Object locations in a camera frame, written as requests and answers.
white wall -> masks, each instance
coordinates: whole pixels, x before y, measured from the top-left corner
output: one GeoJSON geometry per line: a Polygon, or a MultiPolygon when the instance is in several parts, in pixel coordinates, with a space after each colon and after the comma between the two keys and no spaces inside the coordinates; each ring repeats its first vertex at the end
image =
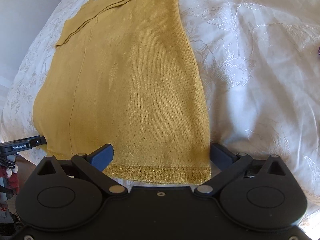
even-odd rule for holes
{"type": "Polygon", "coordinates": [[[0,0],[0,113],[23,57],[61,0],[0,0]]]}

screw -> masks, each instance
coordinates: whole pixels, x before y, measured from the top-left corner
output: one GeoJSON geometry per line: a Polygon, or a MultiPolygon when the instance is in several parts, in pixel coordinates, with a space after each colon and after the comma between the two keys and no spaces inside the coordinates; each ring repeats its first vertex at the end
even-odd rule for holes
{"type": "Polygon", "coordinates": [[[164,196],[165,196],[165,193],[164,193],[164,192],[158,192],[158,193],[157,193],[157,196],[158,196],[158,197],[164,197],[164,196]]]}
{"type": "Polygon", "coordinates": [[[24,236],[23,240],[34,240],[32,236],[24,236]]]}
{"type": "Polygon", "coordinates": [[[213,188],[209,185],[200,185],[197,187],[197,191],[203,194],[209,194],[213,191],[213,188]]]}
{"type": "Polygon", "coordinates": [[[109,188],[109,191],[114,194],[120,194],[125,191],[125,187],[121,185],[113,185],[109,188]]]}

folded garment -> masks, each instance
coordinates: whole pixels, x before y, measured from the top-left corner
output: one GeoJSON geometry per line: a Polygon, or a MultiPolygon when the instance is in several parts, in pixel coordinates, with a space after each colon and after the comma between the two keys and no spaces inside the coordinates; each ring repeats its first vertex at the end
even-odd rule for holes
{"type": "Polygon", "coordinates": [[[48,152],[68,159],[111,143],[109,176],[209,179],[208,113],[178,0],[90,0],[56,46],[33,108],[48,152]]]}

glittery gold hem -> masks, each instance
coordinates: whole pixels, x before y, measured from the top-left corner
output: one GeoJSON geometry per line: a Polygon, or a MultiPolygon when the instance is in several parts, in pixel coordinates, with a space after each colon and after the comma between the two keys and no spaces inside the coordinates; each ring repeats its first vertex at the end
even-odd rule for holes
{"type": "Polygon", "coordinates": [[[202,184],[211,177],[211,170],[198,167],[149,167],[110,164],[104,174],[113,178],[155,184],[202,184]]]}

white bedspread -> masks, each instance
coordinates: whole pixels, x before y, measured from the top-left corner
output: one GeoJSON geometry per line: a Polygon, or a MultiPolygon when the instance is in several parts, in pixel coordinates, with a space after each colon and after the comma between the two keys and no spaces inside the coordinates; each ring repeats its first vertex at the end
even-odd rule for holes
{"type": "MultiPolygon", "coordinates": [[[[31,45],[1,116],[3,141],[37,135],[33,102],[54,45],[87,1],[62,0],[31,45]]],[[[256,158],[281,155],[308,198],[300,226],[318,239],[320,0],[180,0],[180,14],[206,94],[211,139],[256,158]]],[[[35,164],[44,155],[21,154],[35,164]]]]}

